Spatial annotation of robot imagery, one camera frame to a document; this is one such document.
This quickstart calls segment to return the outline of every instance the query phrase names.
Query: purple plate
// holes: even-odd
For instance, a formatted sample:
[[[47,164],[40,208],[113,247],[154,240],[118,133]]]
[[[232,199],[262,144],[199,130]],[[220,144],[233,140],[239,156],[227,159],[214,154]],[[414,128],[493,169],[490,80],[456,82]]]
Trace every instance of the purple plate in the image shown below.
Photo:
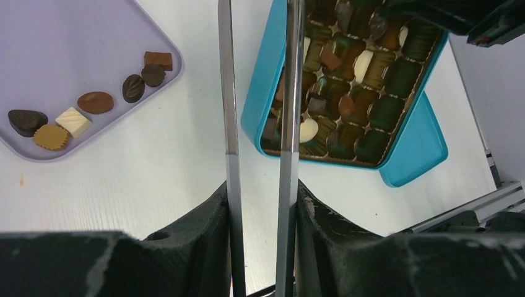
[[[133,0],[2,0],[0,45],[0,141],[31,161],[57,160],[78,150],[174,82],[184,68],[178,48]],[[122,98],[122,83],[141,73],[145,51],[171,53],[173,71],[130,104]],[[115,107],[98,115],[80,110],[78,98],[94,91],[113,96]],[[18,135],[7,118],[9,110],[37,110],[54,123],[70,107],[93,124],[60,152]]]

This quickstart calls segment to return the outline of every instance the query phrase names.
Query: gray wall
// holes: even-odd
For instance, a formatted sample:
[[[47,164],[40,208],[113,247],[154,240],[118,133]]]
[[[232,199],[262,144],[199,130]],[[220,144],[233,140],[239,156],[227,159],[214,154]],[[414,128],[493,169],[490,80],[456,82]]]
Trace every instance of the gray wall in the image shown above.
[[[468,45],[466,37],[450,41],[502,180],[525,181],[525,35],[491,48]]]

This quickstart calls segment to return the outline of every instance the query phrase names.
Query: blue tray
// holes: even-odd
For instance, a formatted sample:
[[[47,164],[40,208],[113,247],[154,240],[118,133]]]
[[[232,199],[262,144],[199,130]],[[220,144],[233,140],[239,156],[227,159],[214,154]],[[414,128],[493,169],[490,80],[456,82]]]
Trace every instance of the blue tray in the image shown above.
[[[274,0],[241,115],[242,129],[257,150],[267,156],[270,155],[261,147],[261,136],[284,65],[286,13],[287,0]],[[327,165],[379,170],[388,186],[400,187],[447,158],[448,149],[445,140],[428,98],[423,92],[447,40],[448,35],[444,34],[434,50],[414,102],[384,160],[374,168],[335,163],[326,163]]]

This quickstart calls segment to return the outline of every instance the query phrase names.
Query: white chocolate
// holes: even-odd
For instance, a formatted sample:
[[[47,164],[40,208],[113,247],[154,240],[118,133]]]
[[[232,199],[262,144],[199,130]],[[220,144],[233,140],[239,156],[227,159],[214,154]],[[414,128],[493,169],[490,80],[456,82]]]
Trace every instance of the white chocolate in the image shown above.
[[[74,107],[68,108],[58,118],[56,123],[67,130],[74,138],[78,138],[89,126],[91,121],[78,112]]]
[[[305,119],[299,127],[299,143],[311,141],[319,131],[319,124],[314,119]]]
[[[303,52],[303,64],[306,61],[306,55],[308,54],[308,48],[310,47],[310,42],[311,42],[310,38],[305,37],[305,44],[303,46],[303,49],[304,49],[304,52]]]
[[[401,28],[401,32],[399,32],[399,45],[401,45],[401,47],[405,45],[405,41],[407,40],[408,34],[409,34],[409,29],[403,26]]]
[[[368,66],[370,65],[370,61],[372,61],[374,53],[369,50],[363,51],[359,57],[355,60],[354,65],[354,75],[355,75],[355,81],[358,84],[361,84],[363,82],[363,79],[365,78],[365,74],[367,73]]]

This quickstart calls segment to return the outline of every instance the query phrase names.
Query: white table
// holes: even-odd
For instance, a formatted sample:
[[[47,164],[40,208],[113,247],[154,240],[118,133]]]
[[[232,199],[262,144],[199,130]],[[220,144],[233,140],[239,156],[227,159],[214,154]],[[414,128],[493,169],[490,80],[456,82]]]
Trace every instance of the white table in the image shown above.
[[[239,118],[271,0],[232,0]],[[63,161],[30,163],[0,146],[0,231],[124,230],[137,238],[180,218],[224,181],[217,3],[139,0],[178,45],[182,78]],[[449,148],[400,189],[376,171],[301,164],[300,178],[349,220],[388,235],[495,190],[447,46],[427,93]],[[279,161],[240,134],[248,292],[274,283]]]

